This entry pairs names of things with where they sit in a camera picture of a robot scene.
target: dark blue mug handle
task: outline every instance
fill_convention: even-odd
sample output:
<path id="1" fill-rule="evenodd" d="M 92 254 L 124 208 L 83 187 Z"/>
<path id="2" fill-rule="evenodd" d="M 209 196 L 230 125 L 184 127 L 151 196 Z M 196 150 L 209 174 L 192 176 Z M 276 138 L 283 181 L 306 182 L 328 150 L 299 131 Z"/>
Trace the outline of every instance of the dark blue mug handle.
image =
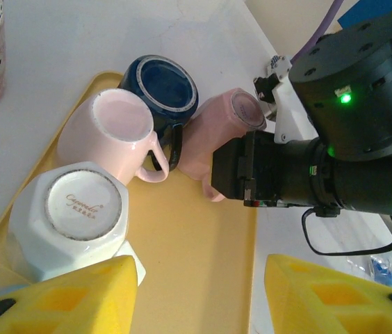
<path id="1" fill-rule="evenodd" d="M 171 153 L 170 153 L 170 160 L 169 160 L 170 172 L 177 167 L 177 164 L 179 163 L 179 160 L 181 158 L 182 130 L 183 130 L 183 125 L 177 124 L 172 128 L 171 131 L 171 144 L 170 144 Z M 154 154 L 152 155 L 152 161 L 153 161 L 154 169 L 162 170 L 161 165 L 159 165 L 159 162 L 157 161 Z"/>

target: mug handle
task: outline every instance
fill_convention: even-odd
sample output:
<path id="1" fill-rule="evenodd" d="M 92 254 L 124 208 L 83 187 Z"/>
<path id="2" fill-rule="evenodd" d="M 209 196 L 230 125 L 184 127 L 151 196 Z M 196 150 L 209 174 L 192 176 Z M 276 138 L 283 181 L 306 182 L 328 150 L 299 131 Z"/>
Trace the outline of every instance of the mug handle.
<path id="1" fill-rule="evenodd" d="M 143 266 L 142 262 L 139 260 L 139 257 L 136 255 L 136 252 L 134 251 L 133 247 L 127 240 L 123 242 L 123 244 L 120 246 L 120 248 L 117 250 L 116 254 L 114 254 L 113 257 L 122 256 L 122 255 L 130 255 L 134 258 L 134 263 L 136 263 L 136 271 L 138 274 L 138 286 L 139 286 L 142 283 L 143 279 L 145 278 L 147 271 L 145 270 L 145 267 Z"/>
<path id="2" fill-rule="evenodd" d="M 170 172 L 177 167 L 181 158 L 182 152 L 182 131 L 183 125 L 178 124 L 172 128 L 171 132 L 171 152 L 170 152 Z M 156 170 L 162 170 L 161 165 L 157 161 L 156 157 L 152 156 L 153 166 Z"/>
<path id="3" fill-rule="evenodd" d="M 153 151 L 154 157 L 157 158 L 159 166 L 161 166 L 160 171 L 151 171 L 146 170 L 142 166 L 136 172 L 136 176 L 139 177 L 142 181 L 157 183 L 162 182 L 168 177 L 168 173 L 170 172 L 170 167 L 168 166 L 168 160 L 165 154 L 162 151 L 161 144 L 159 144 L 159 140 L 157 139 L 157 133 L 152 132 L 150 134 L 149 142 L 151 143 L 150 150 Z"/>
<path id="4" fill-rule="evenodd" d="M 211 202 L 220 202 L 225 198 L 219 191 L 214 189 L 210 184 L 210 174 L 206 174 L 202 179 L 202 193 Z"/>

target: yellow sponge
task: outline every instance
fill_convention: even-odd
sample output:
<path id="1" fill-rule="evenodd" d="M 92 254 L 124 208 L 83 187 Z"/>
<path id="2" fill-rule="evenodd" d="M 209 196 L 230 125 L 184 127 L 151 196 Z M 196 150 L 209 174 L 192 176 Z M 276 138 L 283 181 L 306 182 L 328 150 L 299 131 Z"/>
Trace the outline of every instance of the yellow sponge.
<path id="1" fill-rule="evenodd" d="M 137 292 L 134 259 L 120 256 L 17 290 L 3 334 L 129 333 Z"/>
<path id="2" fill-rule="evenodd" d="M 276 334 L 392 334 L 392 288 L 285 255 L 269 255 Z"/>

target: white mug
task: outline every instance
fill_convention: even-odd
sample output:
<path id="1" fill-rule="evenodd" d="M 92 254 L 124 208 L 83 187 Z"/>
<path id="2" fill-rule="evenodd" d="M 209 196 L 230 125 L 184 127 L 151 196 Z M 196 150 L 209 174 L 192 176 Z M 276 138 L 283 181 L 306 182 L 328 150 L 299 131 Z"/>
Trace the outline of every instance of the white mug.
<path id="1" fill-rule="evenodd" d="M 148 106 L 133 93 L 112 88 L 82 103 L 63 128 L 57 144 L 60 165 L 93 161 L 127 185 L 134 176 L 146 182 L 162 182 L 169 164 Z M 161 171 L 142 167 L 149 151 Z"/>
<path id="2" fill-rule="evenodd" d="M 113 256 L 131 255 L 128 190 L 102 167 L 82 162 L 33 179 L 10 213 L 8 258 L 29 280 L 47 280 Z"/>

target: octagonal white mug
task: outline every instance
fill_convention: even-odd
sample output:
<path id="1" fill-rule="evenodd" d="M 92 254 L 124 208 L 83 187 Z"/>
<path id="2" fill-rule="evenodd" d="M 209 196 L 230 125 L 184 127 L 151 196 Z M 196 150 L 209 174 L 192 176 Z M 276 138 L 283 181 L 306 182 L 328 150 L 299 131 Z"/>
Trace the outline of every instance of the octagonal white mug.
<path id="1" fill-rule="evenodd" d="M 41 281 L 131 255 L 140 284 L 145 269 L 125 240 L 127 230 L 126 187 L 92 162 L 63 166 L 38 175 L 16 198 L 8 258 L 14 271 Z"/>

